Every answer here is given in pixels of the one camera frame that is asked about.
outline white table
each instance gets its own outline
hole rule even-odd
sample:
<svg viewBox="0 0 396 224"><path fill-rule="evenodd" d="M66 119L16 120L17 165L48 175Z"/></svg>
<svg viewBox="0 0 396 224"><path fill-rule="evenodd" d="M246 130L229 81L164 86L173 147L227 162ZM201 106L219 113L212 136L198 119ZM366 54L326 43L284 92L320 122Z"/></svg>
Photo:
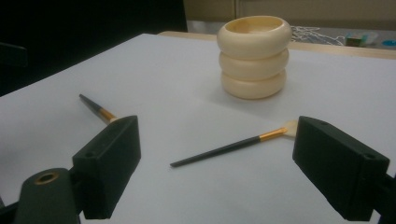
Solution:
<svg viewBox="0 0 396 224"><path fill-rule="evenodd" d="M142 160L110 220L83 223L348 223L291 159L293 139L172 169L170 162L278 128L322 119L391 159L396 173L396 62L291 49L278 94L246 101L220 85L214 41L140 35L0 98L0 195L19 198L39 171L71 157L105 124L80 93L137 115ZM370 223L376 223L374 213Z"/></svg>

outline beige wall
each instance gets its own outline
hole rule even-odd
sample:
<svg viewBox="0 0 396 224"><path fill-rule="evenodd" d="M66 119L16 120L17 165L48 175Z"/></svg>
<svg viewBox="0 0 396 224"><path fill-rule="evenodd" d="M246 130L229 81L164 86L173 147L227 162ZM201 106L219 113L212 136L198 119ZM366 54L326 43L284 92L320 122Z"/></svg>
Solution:
<svg viewBox="0 0 396 224"><path fill-rule="evenodd" d="M396 0L184 0L188 20L278 16L291 25L396 30Z"/></svg>

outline stack of rings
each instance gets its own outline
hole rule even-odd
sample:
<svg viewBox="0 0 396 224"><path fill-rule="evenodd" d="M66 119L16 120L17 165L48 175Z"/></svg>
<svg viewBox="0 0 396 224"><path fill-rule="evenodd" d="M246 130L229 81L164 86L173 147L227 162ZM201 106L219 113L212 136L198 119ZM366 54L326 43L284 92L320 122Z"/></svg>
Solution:
<svg viewBox="0 0 396 224"><path fill-rule="evenodd" d="M243 99L280 91L286 82L290 40L289 24L277 17L246 17L221 27L218 45L224 90Z"/></svg>

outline cream ring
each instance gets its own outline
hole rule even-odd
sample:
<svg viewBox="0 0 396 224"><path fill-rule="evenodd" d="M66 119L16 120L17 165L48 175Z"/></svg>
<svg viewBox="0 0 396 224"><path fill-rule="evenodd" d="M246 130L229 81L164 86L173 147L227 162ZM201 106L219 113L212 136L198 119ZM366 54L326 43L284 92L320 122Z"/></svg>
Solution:
<svg viewBox="0 0 396 224"><path fill-rule="evenodd" d="M272 77L282 71L289 61L289 51L284 49L277 55L259 60L238 60L224 53L219 55L219 64L229 77L255 81Z"/></svg>
<svg viewBox="0 0 396 224"><path fill-rule="evenodd" d="M260 81L241 81L221 74L223 89L233 96L242 99L261 99L280 91L286 82L286 71Z"/></svg>
<svg viewBox="0 0 396 224"><path fill-rule="evenodd" d="M220 50L236 59L262 59L278 54L291 40L290 25L271 16L230 21L218 32Z"/></svg>

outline paintbrush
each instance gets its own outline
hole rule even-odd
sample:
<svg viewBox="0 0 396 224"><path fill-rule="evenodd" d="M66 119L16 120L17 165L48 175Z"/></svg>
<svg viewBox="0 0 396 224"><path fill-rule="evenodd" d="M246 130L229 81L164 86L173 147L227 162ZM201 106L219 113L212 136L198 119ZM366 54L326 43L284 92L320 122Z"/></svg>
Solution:
<svg viewBox="0 0 396 224"><path fill-rule="evenodd" d="M217 149L207 151L205 153L187 158L182 161L173 162L173 163L171 163L171 166L178 167L178 166L186 165L186 164L193 163L196 161L205 160L205 159L215 157L215 156L218 156L218 155L221 155L224 153L235 151L237 149L241 149L243 147L255 145L260 142L266 141L268 139L279 137L281 135L295 137L296 133L297 133L297 125L298 125L298 120L291 120L291 121L286 122L281 128L273 130L269 133L263 133L263 134L260 134L260 135L254 136L254 137L250 137L248 139L245 139L245 140L242 140L242 141L239 141L236 143L232 143L225 147L220 147Z"/></svg>
<svg viewBox="0 0 396 224"><path fill-rule="evenodd" d="M114 116L113 114L108 112L106 109L102 108L97 103L90 100L83 94L80 94L79 97L93 111L93 113L98 115L101 119L104 119L106 122L111 123L112 121L117 119L116 116Z"/></svg>

